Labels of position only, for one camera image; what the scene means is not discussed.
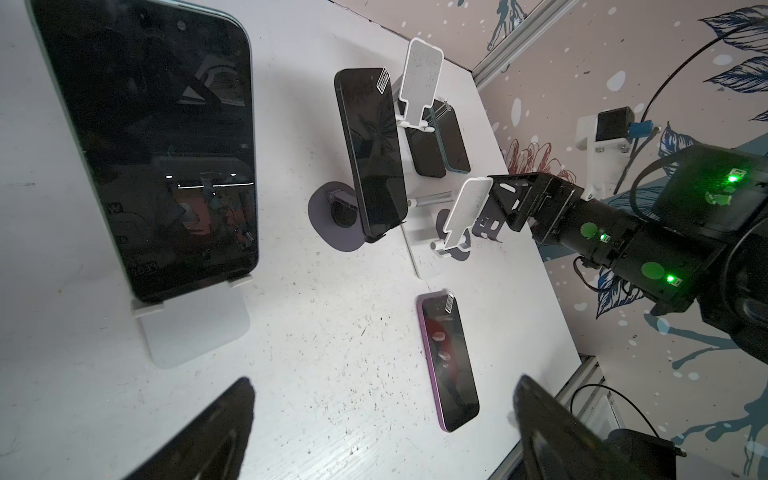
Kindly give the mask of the black phone with sticker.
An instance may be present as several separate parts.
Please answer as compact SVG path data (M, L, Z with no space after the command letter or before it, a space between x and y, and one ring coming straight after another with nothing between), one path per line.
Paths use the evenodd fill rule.
M348 68L334 77L358 213L368 243L403 223L408 212L395 102L384 68Z

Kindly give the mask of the purple phone with sticker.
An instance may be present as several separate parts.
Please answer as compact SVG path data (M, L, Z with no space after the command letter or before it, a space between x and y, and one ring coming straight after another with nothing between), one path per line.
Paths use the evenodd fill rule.
M480 411L459 303L452 292L442 290L419 296L416 311L438 421L451 433Z

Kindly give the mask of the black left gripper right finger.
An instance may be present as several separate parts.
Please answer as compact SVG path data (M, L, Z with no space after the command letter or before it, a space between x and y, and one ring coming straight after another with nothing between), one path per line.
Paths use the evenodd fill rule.
M529 479L647 477L579 422L530 376L520 378L513 403Z

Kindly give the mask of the teal phone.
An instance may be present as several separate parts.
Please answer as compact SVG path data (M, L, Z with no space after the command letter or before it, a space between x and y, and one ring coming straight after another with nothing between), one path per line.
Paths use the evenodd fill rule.
M453 173L469 174L471 164L456 110L447 102L436 100L433 114L435 133L445 169Z

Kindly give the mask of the green-edged phone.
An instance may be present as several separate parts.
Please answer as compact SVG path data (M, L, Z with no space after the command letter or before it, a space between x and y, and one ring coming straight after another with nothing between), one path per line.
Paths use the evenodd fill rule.
M31 14L134 296L259 259L250 42L184 1L34 1Z

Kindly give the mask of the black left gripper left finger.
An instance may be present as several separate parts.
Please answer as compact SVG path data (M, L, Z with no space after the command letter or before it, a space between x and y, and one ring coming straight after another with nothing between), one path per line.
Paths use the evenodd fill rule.
M252 429L255 399L250 380L239 378L128 477L237 479Z

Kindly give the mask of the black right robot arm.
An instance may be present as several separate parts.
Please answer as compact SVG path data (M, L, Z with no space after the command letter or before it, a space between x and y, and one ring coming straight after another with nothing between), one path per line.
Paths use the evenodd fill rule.
M663 316L697 305L702 319L750 356L767 357L767 160L694 144L647 167L674 174L649 214L586 200L547 173L495 175L491 217L576 252L650 299Z

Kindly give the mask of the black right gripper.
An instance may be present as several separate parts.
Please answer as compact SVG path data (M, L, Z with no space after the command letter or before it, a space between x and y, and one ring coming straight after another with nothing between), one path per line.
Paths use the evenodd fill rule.
M533 239L540 244L559 244L563 218L584 189L548 173L491 175L488 203L491 218L521 232L529 220Z

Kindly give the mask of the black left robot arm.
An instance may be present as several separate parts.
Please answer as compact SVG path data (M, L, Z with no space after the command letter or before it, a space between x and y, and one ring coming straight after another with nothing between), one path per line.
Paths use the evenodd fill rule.
M674 479L683 451L669 440L617 429L605 440L534 379L514 391L524 472L529 479ZM255 390L235 381L152 457L132 479L236 479L250 436Z

